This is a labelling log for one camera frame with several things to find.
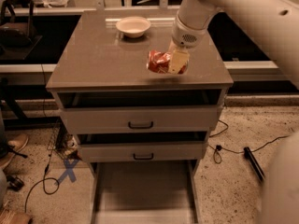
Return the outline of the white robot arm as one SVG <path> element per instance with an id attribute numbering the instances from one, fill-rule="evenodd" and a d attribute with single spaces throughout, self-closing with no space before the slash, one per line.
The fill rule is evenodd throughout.
<path id="1" fill-rule="evenodd" d="M 182 0 L 173 42 L 196 46 L 220 9 L 299 88 L 299 6 L 289 0 Z M 299 133 L 284 141 L 270 164 L 258 223 L 299 224 Z"/>

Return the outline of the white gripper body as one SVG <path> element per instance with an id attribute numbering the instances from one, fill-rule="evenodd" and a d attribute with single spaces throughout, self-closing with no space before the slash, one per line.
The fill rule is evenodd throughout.
<path id="1" fill-rule="evenodd" d="M 206 34 L 206 21 L 192 17 L 190 21 L 176 16 L 172 26 L 172 40 L 180 47 L 196 47 Z"/>

